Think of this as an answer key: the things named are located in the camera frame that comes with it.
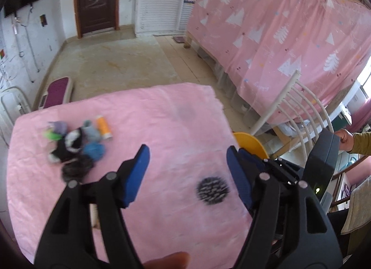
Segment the olive sleeve forearm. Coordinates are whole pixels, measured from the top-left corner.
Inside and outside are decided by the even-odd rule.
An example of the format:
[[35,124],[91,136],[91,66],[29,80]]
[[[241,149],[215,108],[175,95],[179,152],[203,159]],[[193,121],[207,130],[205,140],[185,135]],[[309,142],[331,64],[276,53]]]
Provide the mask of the olive sleeve forearm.
[[353,133],[354,144],[351,154],[371,156],[371,132]]

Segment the person's right hand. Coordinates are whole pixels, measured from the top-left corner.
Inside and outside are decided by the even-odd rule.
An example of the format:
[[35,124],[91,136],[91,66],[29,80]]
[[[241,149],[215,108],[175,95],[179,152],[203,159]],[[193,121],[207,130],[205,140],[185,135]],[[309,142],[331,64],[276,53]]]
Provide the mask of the person's right hand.
[[340,140],[339,149],[344,152],[351,152],[354,147],[353,134],[345,129],[341,129],[336,131],[335,135],[338,136]]

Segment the person's left thumb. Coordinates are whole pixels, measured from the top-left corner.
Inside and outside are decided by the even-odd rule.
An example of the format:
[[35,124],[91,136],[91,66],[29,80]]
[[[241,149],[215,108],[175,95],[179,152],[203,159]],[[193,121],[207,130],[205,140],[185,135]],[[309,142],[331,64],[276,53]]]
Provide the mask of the person's left thumb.
[[145,269],[185,269],[191,255],[187,252],[177,252],[163,258],[153,259],[143,264]]

